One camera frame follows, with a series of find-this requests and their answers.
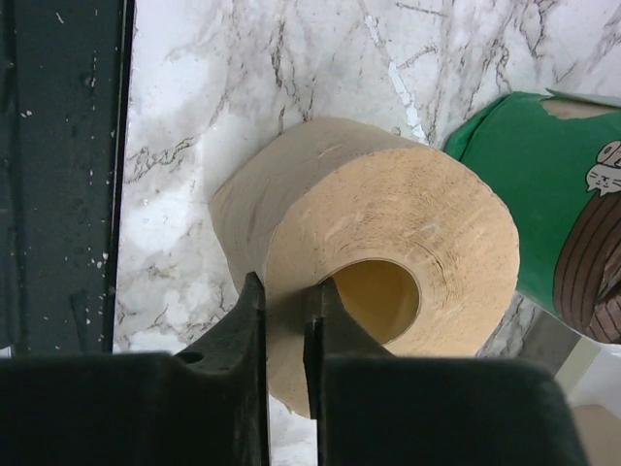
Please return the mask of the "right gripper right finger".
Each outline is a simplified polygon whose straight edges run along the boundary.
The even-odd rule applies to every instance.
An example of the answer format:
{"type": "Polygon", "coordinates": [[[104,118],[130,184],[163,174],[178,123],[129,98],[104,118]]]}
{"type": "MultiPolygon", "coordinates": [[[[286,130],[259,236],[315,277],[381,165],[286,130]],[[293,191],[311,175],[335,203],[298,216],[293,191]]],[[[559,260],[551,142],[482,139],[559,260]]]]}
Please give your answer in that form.
{"type": "Polygon", "coordinates": [[[305,291],[304,366],[322,465],[584,465],[552,375],[515,359],[396,356],[332,280],[305,291]]]}

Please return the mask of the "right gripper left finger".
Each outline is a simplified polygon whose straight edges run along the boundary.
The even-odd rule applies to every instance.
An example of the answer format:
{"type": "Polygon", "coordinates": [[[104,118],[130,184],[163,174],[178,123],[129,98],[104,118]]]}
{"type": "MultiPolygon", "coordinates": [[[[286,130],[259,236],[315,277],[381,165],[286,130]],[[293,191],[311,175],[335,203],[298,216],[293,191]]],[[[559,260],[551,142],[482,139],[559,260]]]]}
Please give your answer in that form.
{"type": "Polygon", "coordinates": [[[5,465],[266,465],[265,293],[177,354],[5,359],[5,465]]]}

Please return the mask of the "tan paper roll front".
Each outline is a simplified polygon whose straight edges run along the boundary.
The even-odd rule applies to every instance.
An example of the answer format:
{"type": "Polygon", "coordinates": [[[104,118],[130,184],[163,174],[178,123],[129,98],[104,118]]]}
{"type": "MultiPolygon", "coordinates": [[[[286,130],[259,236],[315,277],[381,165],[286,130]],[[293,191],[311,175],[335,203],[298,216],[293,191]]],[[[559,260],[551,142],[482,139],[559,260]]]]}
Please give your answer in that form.
{"type": "Polygon", "coordinates": [[[216,192],[233,282],[267,304],[268,386],[308,416],[305,289],[333,280],[357,322],[399,356],[476,354],[516,288],[507,206],[440,150],[340,117],[286,130],[216,192]]]}

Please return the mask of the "brown roll green wrapper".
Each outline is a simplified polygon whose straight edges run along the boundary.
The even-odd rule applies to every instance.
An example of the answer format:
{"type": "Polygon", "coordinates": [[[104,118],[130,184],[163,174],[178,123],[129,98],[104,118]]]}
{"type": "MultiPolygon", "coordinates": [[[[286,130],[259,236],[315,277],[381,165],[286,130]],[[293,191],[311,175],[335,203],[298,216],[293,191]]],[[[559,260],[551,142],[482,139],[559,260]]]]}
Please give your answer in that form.
{"type": "Polygon", "coordinates": [[[576,332],[620,342],[620,100],[513,92],[444,151],[505,202],[520,237],[517,291],[576,332]]]}

